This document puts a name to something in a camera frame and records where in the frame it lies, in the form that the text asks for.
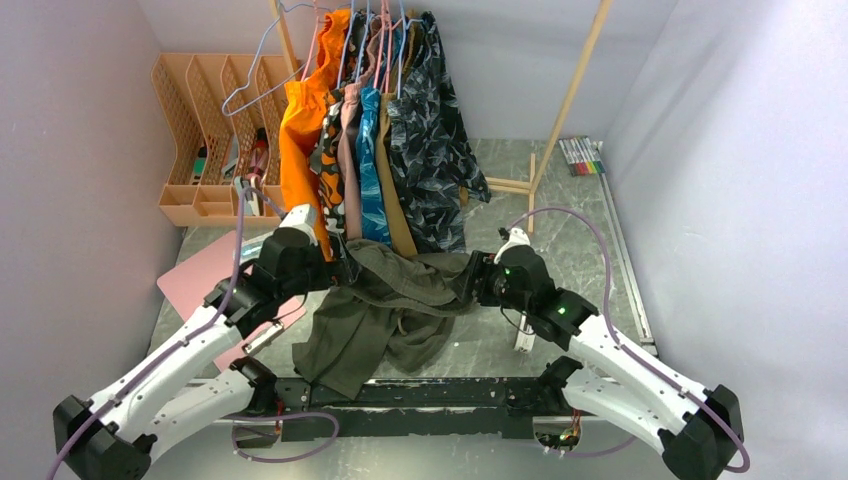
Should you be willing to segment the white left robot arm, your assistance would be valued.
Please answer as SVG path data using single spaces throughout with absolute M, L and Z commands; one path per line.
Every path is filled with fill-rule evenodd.
M 278 411 L 277 377 L 250 356 L 203 387 L 186 386 L 288 300 L 349 285 L 360 271 L 348 248 L 325 259 L 304 227 L 277 228 L 253 259 L 236 251 L 230 275 L 151 355 L 88 399 L 70 395 L 55 407 L 56 458 L 47 476 L 65 464 L 80 479 L 140 479 L 164 453 L 219 419 Z

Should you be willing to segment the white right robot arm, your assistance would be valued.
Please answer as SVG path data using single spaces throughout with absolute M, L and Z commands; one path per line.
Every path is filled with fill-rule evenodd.
M 708 388 L 647 353 L 590 301 L 555 285 L 529 246 L 475 251 L 463 296 L 523 314 L 538 339 L 564 355 L 540 376 L 542 406 L 601 417 L 653 448 L 678 479 L 716 479 L 744 441 L 739 398 Z

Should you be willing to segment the olive green shorts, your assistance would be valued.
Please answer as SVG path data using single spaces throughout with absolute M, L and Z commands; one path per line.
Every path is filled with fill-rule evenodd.
M 471 257 L 424 253 L 403 257 L 390 247 L 353 240 L 361 272 L 333 287 L 312 315 L 309 338 L 292 347 L 295 372 L 354 399 L 383 361 L 414 373 L 445 346 L 458 317 L 471 313 L 461 295 Z

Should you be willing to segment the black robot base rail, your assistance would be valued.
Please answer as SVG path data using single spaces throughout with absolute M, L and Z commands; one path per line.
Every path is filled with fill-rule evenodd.
M 298 419 L 282 426 L 284 441 L 341 438 L 498 435 L 534 440 L 571 424 L 561 393 L 535 377 L 372 379 L 354 399 L 301 378 L 281 378 L 284 413 L 321 412 L 331 420 Z

